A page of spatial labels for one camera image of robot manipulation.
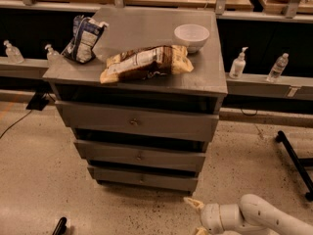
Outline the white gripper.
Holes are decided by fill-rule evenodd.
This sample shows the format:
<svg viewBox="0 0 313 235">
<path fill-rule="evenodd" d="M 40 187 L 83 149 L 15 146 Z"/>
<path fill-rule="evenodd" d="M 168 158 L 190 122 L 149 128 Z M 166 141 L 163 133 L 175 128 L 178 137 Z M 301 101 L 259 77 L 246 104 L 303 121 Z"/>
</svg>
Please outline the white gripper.
<svg viewBox="0 0 313 235">
<path fill-rule="evenodd" d="M 194 235 L 208 235 L 208 232 L 211 234 L 220 234 L 222 232 L 218 204 L 204 205 L 203 202 L 190 197 L 185 197 L 184 202 L 197 212 L 201 212 L 201 224 L 203 227 L 197 227 Z"/>
</svg>

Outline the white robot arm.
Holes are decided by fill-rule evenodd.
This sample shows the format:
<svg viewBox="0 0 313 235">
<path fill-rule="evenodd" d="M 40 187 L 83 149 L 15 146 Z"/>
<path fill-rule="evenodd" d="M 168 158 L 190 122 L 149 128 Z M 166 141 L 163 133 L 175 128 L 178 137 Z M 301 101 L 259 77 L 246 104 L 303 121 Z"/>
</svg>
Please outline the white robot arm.
<svg viewBox="0 0 313 235">
<path fill-rule="evenodd" d="M 225 231 L 240 235 L 313 235 L 313 226 L 278 210 L 264 199 L 243 195 L 237 204 L 204 204 L 185 197 L 184 202 L 200 216 L 201 227 L 195 235 L 222 235 Z"/>
</svg>

